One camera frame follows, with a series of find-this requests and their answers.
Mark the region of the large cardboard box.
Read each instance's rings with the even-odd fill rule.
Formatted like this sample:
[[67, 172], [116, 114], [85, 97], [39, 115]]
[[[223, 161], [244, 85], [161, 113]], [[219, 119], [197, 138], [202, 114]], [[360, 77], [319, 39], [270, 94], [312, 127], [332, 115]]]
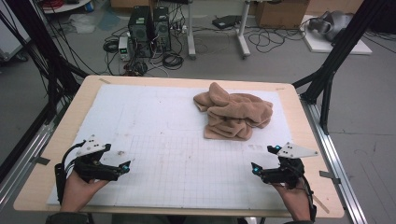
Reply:
[[257, 5], [255, 19], [263, 28], [297, 29], [310, 0], [276, 0]]

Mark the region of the black flat device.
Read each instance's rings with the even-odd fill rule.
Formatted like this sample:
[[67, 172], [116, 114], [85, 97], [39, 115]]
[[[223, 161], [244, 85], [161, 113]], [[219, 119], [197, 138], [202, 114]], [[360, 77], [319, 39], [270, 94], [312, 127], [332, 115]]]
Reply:
[[228, 16], [224, 16], [221, 18], [216, 18], [212, 21], [212, 24], [219, 28], [220, 30], [226, 29], [226, 28], [230, 28], [230, 27], [234, 27], [237, 23], [239, 23], [241, 21], [241, 17], [240, 16], [236, 16], [236, 15], [228, 15]]

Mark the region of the white floor board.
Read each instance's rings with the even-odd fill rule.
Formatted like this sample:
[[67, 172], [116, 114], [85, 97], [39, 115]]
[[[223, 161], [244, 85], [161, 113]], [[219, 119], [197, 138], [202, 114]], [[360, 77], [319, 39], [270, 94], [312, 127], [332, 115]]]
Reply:
[[[304, 36], [304, 42], [312, 52], [316, 53], [330, 53], [332, 51], [331, 43], [317, 31], [310, 31], [308, 26], [308, 21], [312, 19], [311, 15], [304, 15], [300, 31]], [[372, 51], [361, 41], [355, 45], [351, 54], [355, 55], [370, 55]]]

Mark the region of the large black computer tower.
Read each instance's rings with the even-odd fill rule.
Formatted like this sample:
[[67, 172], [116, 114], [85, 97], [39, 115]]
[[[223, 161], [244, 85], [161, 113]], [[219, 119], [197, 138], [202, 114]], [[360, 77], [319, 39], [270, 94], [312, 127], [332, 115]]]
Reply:
[[132, 10], [128, 29], [139, 57], [151, 56], [150, 43], [154, 37], [153, 22], [149, 6], [135, 6]]

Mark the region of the brown towel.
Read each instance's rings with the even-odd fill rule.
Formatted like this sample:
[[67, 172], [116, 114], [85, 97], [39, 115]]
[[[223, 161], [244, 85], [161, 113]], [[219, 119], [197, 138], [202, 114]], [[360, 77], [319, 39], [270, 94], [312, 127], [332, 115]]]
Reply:
[[193, 97], [208, 123], [204, 138], [247, 141], [253, 129], [265, 128], [273, 115], [273, 104], [248, 93], [228, 93], [218, 83]]

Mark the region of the thin wooden stick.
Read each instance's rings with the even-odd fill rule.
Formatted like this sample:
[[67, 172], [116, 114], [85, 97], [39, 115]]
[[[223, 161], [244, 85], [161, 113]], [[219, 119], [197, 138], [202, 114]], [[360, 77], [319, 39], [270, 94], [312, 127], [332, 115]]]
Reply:
[[330, 209], [314, 193], [311, 194], [311, 198], [314, 205], [318, 206], [326, 214], [330, 213]]

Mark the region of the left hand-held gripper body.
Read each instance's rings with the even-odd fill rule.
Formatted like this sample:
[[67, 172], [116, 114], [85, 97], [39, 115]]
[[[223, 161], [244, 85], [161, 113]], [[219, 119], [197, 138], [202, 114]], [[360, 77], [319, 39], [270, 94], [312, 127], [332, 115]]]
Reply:
[[74, 159], [74, 171], [84, 181], [92, 179], [117, 181], [120, 176], [120, 168], [105, 165], [100, 162], [104, 155], [104, 143], [92, 134], [79, 148]]

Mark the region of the aluminium rail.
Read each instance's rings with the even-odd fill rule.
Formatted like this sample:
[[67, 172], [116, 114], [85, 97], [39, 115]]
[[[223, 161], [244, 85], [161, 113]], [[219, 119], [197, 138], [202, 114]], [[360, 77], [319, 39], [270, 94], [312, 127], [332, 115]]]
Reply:
[[59, 103], [56, 106], [55, 114], [51, 115], [50, 106], [45, 105], [21, 140], [0, 165], [0, 213], [35, 166], [31, 159], [41, 157], [67, 107], [69, 107], [69, 103]]
[[335, 186], [341, 200], [341, 205], [347, 214], [348, 220], [352, 224], [368, 224], [332, 139], [325, 133], [319, 124], [320, 111], [318, 107], [316, 105], [310, 105], [304, 101], [301, 101], [301, 104], [311, 125], [311, 129], [314, 132], [314, 136], [318, 142], [319, 149], [329, 172], [341, 179], [340, 184], [333, 185]]

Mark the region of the white power supply unit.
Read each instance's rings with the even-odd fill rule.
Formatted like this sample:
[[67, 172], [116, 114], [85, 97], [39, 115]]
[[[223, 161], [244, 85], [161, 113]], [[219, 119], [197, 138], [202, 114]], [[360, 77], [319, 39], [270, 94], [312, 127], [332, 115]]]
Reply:
[[119, 38], [119, 53], [120, 58], [127, 62], [131, 59], [132, 51], [130, 49], [129, 38], [127, 36], [121, 36]]

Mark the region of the grey bag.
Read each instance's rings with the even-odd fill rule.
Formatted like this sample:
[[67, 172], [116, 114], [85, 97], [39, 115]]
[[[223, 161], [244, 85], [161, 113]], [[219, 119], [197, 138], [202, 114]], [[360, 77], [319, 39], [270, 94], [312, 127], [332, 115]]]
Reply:
[[333, 42], [347, 28], [353, 18], [352, 14], [342, 11], [326, 11], [323, 15], [309, 20], [308, 29], [317, 31], [326, 40]]

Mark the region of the black metal frame post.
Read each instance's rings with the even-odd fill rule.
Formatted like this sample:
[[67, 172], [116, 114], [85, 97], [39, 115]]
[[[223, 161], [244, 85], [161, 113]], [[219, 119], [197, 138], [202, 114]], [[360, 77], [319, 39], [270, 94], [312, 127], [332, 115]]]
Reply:
[[88, 74], [71, 64], [61, 55], [61, 52], [52, 41], [44, 22], [29, 0], [0, 1], [7, 3], [36, 46], [36, 51], [34, 51], [21, 36], [18, 28], [13, 26], [6, 18], [5, 13], [0, 10], [0, 20], [25, 47], [28, 54], [34, 60], [40, 75], [48, 81], [46, 92], [49, 99], [45, 106], [45, 114], [46, 122], [50, 122], [58, 115], [57, 105], [59, 101], [64, 97], [73, 97], [77, 93], [80, 85], [75, 75], [85, 78]]
[[393, 0], [363, 0], [351, 22], [336, 41], [335, 46], [321, 67], [311, 75], [292, 84], [295, 89], [308, 84], [308, 88], [301, 94], [301, 98], [309, 105], [315, 105], [319, 95], [322, 94], [322, 105], [318, 123], [319, 127], [326, 135], [329, 134], [328, 117], [333, 78], [368, 27], [375, 18], [381, 14], [383, 8], [392, 1]]

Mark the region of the white desk frame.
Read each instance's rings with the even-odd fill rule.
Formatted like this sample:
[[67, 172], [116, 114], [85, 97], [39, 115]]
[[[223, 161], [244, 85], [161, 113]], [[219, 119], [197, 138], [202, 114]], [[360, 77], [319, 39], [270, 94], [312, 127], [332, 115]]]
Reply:
[[[188, 42], [188, 55], [191, 59], [196, 59], [195, 43], [192, 30], [192, 6], [194, 0], [187, 0], [188, 2], [188, 26], [187, 26], [187, 42]], [[242, 58], [246, 59], [250, 55], [247, 41], [244, 37], [245, 27], [248, 19], [248, 11], [250, 8], [251, 0], [241, 0], [243, 8], [241, 13], [240, 26], [235, 30], [238, 43], [242, 51]]]

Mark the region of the round white table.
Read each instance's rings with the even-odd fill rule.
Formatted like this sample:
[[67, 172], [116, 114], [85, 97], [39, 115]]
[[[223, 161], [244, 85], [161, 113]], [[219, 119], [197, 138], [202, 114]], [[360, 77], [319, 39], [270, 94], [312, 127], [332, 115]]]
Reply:
[[42, 8], [46, 14], [61, 13], [83, 7], [86, 11], [94, 10], [92, 0], [45, 0]]

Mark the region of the person's right hand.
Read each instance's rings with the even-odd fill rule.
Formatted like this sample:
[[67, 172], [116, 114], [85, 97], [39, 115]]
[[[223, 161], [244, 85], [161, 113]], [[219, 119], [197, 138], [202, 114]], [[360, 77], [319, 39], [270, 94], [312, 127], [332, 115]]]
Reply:
[[310, 218], [308, 196], [302, 183], [298, 183], [294, 189], [288, 189], [280, 184], [273, 184], [273, 187], [279, 193], [294, 220]]

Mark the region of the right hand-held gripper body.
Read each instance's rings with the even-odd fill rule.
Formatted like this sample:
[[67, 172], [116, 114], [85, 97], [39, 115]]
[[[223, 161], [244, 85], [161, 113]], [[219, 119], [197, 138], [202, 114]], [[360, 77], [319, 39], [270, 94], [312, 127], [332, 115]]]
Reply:
[[275, 155], [278, 157], [279, 167], [264, 169], [261, 175], [262, 181], [266, 184], [285, 183], [294, 189], [298, 180], [304, 176], [302, 158], [315, 157], [318, 152], [288, 142]]

